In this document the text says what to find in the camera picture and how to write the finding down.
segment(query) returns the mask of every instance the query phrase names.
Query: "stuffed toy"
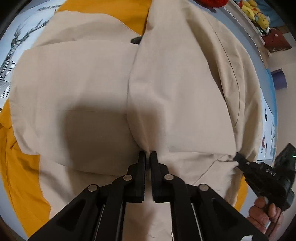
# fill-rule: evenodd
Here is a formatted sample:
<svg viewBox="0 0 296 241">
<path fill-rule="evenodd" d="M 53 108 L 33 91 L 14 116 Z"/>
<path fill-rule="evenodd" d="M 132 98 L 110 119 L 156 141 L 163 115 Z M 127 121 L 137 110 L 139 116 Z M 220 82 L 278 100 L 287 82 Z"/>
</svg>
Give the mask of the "stuffed toy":
<svg viewBox="0 0 296 241">
<path fill-rule="evenodd" d="M 245 5 L 246 7 L 250 8 L 250 9 L 253 8 L 247 1 L 241 0 L 239 2 L 239 7 L 242 8 L 243 5 Z"/>
<path fill-rule="evenodd" d="M 252 10 L 256 11 L 256 12 L 261 12 L 260 8 L 258 8 L 258 7 L 252 7 Z"/>
<path fill-rule="evenodd" d="M 266 17 L 262 13 L 257 13 L 255 20 L 256 20 L 256 23 L 258 23 L 258 25 L 263 29 L 268 28 L 270 25 L 269 17 Z"/>
<path fill-rule="evenodd" d="M 223 7 L 227 4 L 228 0 L 194 0 L 204 7 Z"/>
<path fill-rule="evenodd" d="M 249 19 L 255 20 L 255 14 L 250 8 L 246 7 L 245 5 L 242 5 L 242 11 L 245 13 L 245 15 L 248 16 Z"/>
<path fill-rule="evenodd" d="M 252 6 L 252 7 L 257 7 L 257 3 L 254 0 L 248 0 L 248 3 Z"/>
</svg>

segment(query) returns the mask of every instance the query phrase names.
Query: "red object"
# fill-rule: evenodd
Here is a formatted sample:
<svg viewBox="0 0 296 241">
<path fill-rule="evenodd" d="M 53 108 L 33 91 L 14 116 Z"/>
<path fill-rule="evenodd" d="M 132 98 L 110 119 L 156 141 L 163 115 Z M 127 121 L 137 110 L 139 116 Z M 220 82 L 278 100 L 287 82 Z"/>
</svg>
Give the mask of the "red object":
<svg viewBox="0 0 296 241">
<path fill-rule="evenodd" d="M 242 8 L 242 0 L 239 2 L 239 7 Z"/>
<path fill-rule="evenodd" d="M 267 36 L 262 36 L 262 38 L 265 42 L 264 47 L 267 48 L 270 53 L 292 48 L 280 30 L 275 28 L 270 28 L 269 30 L 270 33 Z"/>
<path fill-rule="evenodd" d="M 227 4 L 228 0 L 195 0 L 204 7 L 223 7 Z"/>
</svg>

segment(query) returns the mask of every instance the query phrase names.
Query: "yellow plush toy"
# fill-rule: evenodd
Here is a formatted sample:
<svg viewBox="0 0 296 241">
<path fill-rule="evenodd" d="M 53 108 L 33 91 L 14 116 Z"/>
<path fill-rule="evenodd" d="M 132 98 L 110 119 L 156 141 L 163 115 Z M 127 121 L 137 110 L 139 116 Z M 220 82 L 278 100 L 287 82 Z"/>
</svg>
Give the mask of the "yellow plush toy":
<svg viewBox="0 0 296 241">
<path fill-rule="evenodd" d="M 263 29 L 268 28 L 269 27 L 269 24 L 270 24 L 268 18 L 264 14 L 262 14 L 262 13 L 257 13 L 257 15 L 256 15 L 256 22 Z"/>
<path fill-rule="evenodd" d="M 257 7 L 257 3 L 254 0 L 249 0 L 248 3 L 252 6 L 252 7 Z"/>
<path fill-rule="evenodd" d="M 249 0 L 248 3 L 251 6 L 250 9 L 252 9 L 255 12 L 261 12 L 261 10 L 257 7 L 258 6 L 257 3 L 254 0 Z"/>
<path fill-rule="evenodd" d="M 246 7 L 250 8 L 250 9 L 252 9 L 252 6 L 247 1 L 241 1 L 241 3 L 242 3 L 243 6 L 246 6 Z"/>
<path fill-rule="evenodd" d="M 255 20 L 255 14 L 254 12 L 246 7 L 246 5 L 242 5 L 242 11 L 248 16 L 249 19 Z"/>
</svg>

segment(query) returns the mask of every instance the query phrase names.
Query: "black object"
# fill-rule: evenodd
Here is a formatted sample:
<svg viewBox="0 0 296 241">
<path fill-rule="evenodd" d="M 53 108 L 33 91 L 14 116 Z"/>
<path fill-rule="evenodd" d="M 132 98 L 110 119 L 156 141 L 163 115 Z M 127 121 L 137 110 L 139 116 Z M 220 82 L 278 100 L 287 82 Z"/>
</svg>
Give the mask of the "black object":
<svg viewBox="0 0 296 241">
<path fill-rule="evenodd" d="M 20 11 L 32 0 L 9 0 L 2 1 L 0 8 L 0 39 L 6 29 L 20 13 Z"/>
<path fill-rule="evenodd" d="M 295 154 L 296 149 L 288 144 L 276 158 L 275 168 L 250 163 L 239 153 L 234 160 L 257 196 L 266 196 L 286 210 L 294 199 Z M 127 175 L 103 187 L 88 186 L 29 241 L 120 241 L 126 203 L 144 200 L 145 161 L 145 153 L 140 152 L 138 163 L 128 168 Z M 151 153 L 149 163 L 153 200 L 170 203 L 174 241 L 241 241 L 249 235 L 256 241 L 268 241 L 208 185 L 189 185 L 170 174 L 166 165 L 158 163 L 156 152 Z M 287 168 L 292 169 L 288 176 Z"/>
<path fill-rule="evenodd" d="M 257 196 L 265 196 L 282 211 L 287 210 L 294 200 L 292 185 L 295 179 L 296 149 L 289 143 L 276 157 L 275 166 L 261 162 L 249 162 L 237 153 L 233 160 L 239 163 L 245 181 Z"/>
<path fill-rule="evenodd" d="M 290 0 L 264 0 L 284 21 L 291 31 L 292 36 L 296 39 L 296 14 L 294 8 L 291 7 Z"/>
<path fill-rule="evenodd" d="M 268 240 L 244 216 L 206 184 L 185 184 L 150 155 L 152 195 L 155 202 L 170 202 L 174 241 Z"/>
<path fill-rule="evenodd" d="M 131 39 L 131 44 L 138 44 L 139 45 L 142 40 L 142 37 L 143 36 L 138 36 L 138 37 Z"/>
<path fill-rule="evenodd" d="M 29 240 L 121 240 L 126 203 L 144 200 L 145 162 L 145 153 L 140 152 L 127 175 L 103 187 L 88 186 Z"/>
</svg>

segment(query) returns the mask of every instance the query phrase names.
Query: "bed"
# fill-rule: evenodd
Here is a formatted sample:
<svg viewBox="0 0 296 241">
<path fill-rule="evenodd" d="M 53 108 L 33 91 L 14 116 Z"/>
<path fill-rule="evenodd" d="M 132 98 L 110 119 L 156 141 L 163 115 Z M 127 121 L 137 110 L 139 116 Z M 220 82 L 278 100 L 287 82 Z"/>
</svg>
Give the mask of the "bed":
<svg viewBox="0 0 296 241">
<path fill-rule="evenodd" d="M 58 8 L 58 5 L 62 4 L 62 2 L 63 2 L 62 0 L 61 1 L 50 0 L 50 1 L 47 1 L 46 3 L 42 3 L 42 1 L 32 0 L 29 3 L 29 5 L 27 5 L 26 8 L 22 10 L 22 12 L 20 13 L 19 16 L 22 16 L 23 19 L 26 19 L 24 13 L 29 13 L 29 12 L 26 12 L 26 10 L 29 9 L 30 11 L 35 12 L 38 9 L 46 10 L 46 8 L 47 8 L 47 9 L 51 9 L 52 11 L 50 11 L 50 12 L 45 11 L 46 17 L 44 17 L 44 18 L 49 19 L 50 14 L 54 14 L 55 9 Z M 237 39 L 243 44 L 243 46 L 245 47 L 245 49 L 247 50 L 247 52 L 249 53 L 249 55 L 253 61 L 257 76 L 260 81 L 260 86 L 262 89 L 262 105 L 266 106 L 269 109 L 270 115 L 273 116 L 274 126 L 276 127 L 277 126 L 277 111 L 276 111 L 276 99 L 275 99 L 274 84 L 273 84 L 272 77 L 269 74 L 269 71 L 264 66 L 263 60 L 261 58 L 261 54 L 259 52 L 257 45 L 255 44 L 255 41 L 251 38 L 250 34 L 244 29 L 244 27 L 240 24 L 240 22 L 230 12 L 231 9 L 228 6 L 213 10 L 213 9 L 204 8 L 195 2 L 193 2 L 193 3 L 196 4 L 198 7 L 202 8 L 203 10 L 207 11 L 211 15 L 213 15 L 215 18 L 220 20 L 222 23 L 224 23 L 232 31 L 232 33 L 237 37 Z M 14 33 L 15 30 L 13 30 L 13 28 L 16 29 L 18 27 L 18 25 L 19 24 L 12 22 L 11 27 L 9 27 L 7 29 L 7 33 L 9 33 L 9 31 L 12 31 L 12 33 Z M 29 48 L 33 44 L 34 39 L 36 39 L 38 37 L 38 33 L 35 32 L 33 34 L 36 34 L 36 35 L 34 37 L 31 37 L 31 43 L 29 43 L 23 49 L 23 51 L 26 48 Z M 9 38 L 9 35 L 6 34 L 1 39 L 0 47 L 3 44 L 6 44 L 6 46 L 9 46 L 10 42 L 11 42 L 11 39 Z M 9 95 L 9 85 L 6 87 L 5 92 L 1 95 L 2 102 L 0 102 L 0 103 L 2 103 L 2 105 L 4 104 L 8 95 Z M 1 215 L 1 217 L 6 222 L 6 224 L 16 233 L 16 236 L 19 236 L 18 238 L 20 240 L 22 238 L 27 240 L 28 239 L 27 235 L 24 232 L 24 230 L 23 230 L 18 218 L 16 217 L 16 214 L 9 202 L 9 199 L 8 199 L 7 193 L 3 187 L 2 181 L 0 183 L 0 197 L 1 197 L 0 198 L 0 215 Z M 240 207 L 237 207 L 237 209 L 240 210 L 241 213 L 246 216 L 247 215 L 246 210 L 248 207 L 250 207 L 252 205 L 253 200 L 251 198 L 250 199 L 247 198 L 245 201 L 245 197 L 246 197 L 246 194 L 242 194 L 242 201 L 241 201 L 241 204 L 239 205 Z"/>
</svg>

